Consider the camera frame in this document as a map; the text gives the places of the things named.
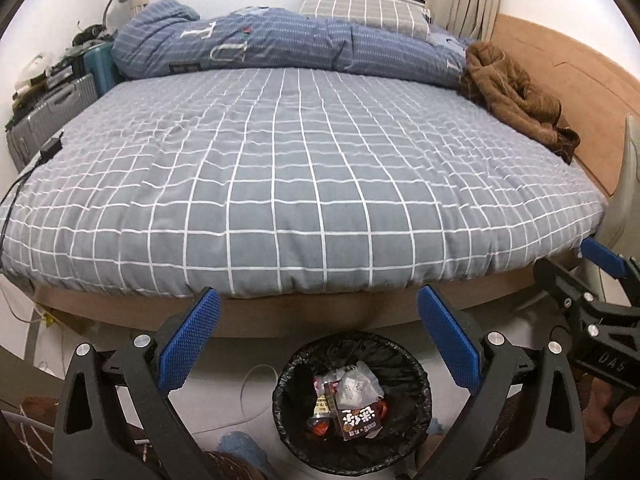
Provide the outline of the person's right hand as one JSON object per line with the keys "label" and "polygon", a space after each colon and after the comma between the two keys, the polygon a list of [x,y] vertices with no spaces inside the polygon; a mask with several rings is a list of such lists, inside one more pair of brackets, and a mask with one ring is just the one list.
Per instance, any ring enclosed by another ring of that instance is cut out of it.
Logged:
{"label": "person's right hand", "polygon": [[638,396],[631,396],[619,404],[613,402],[614,389],[602,379],[593,378],[589,402],[582,411],[587,443],[599,442],[615,427],[627,427],[639,411]]}

